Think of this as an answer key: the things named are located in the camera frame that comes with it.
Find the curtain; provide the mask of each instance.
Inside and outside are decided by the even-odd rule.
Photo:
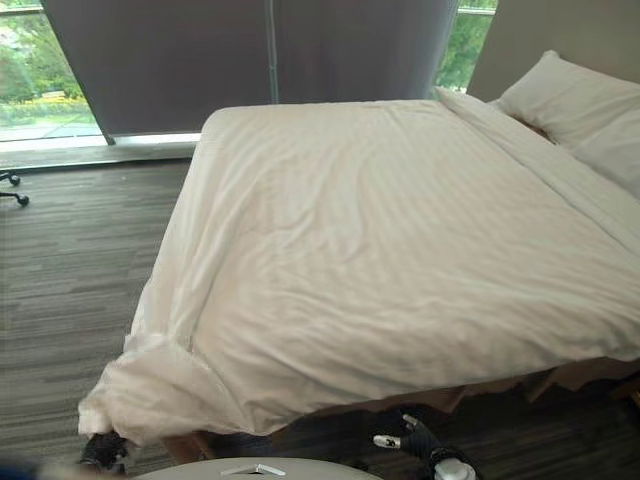
[[[271,1],[273,23],[268,0],[43,3],[109,135],[198,131],[216,109],[272,102],[272,86],[282,102],[423,98],[457,3]]]

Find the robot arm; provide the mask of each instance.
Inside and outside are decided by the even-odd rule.
[[[403,415],[409,434],[404,437],[376,435],[373,443],[381,448],[402,450],[420,458],[433,480],[481,480],[462,452],[445,447],[418,419]]]

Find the wall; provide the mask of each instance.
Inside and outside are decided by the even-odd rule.
[[[468,92],[499,97],[549,49],[640,83],[640,0],[500,0]]]

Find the striped carpet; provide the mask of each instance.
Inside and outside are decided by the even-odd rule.
[[[76,406],[118,355],[188,165],[184,162],[37,173],[20,191],[32,204],[0,203],[0,455],[75,460]],[[560,389],[528,405],[518,392],[471,399],[453,416],[410,408],[487,478],[640,478],[640,420],[594,385]],[[385,478],[417,464],[368,445],[398,411],[305,419],[274,438],[211,439],[231,455],[361,459]],[[131,472],[171,465],[147,448]]]

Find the pillow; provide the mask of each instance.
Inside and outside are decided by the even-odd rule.
[[[572,153],[640,200],[640,109],[618,118]]]
[[[487,102],[487,105],[491,105],[493,108],[495,108],[496,110],[501,111],[502,113],[505,113],[504,108],[502,108],[502,104],[500,103],[500,99],[496,99],[493,100],[491,102]],[[514,115],[511,115],[511,117],[514,120],[517,120],[518,122],[520,122],[522,125],[524,125],[525,127],[527,127],[529,130],[537,133],[538,135],[540,135],[541,137],[543,137],[545,140],[548,140],[549,142],[555,143],[550,137],[549,134],[547,132],[545,132],[544,130],[542,130],[539,127],[536,127],[534,125],[531,125],[530,123],[527,123],[525,120],[523,120],[520,117],[516,117]]]
[[[568,149],[640,108],[640,85],[562,60],[553,50],[509,87],[496,106]]]

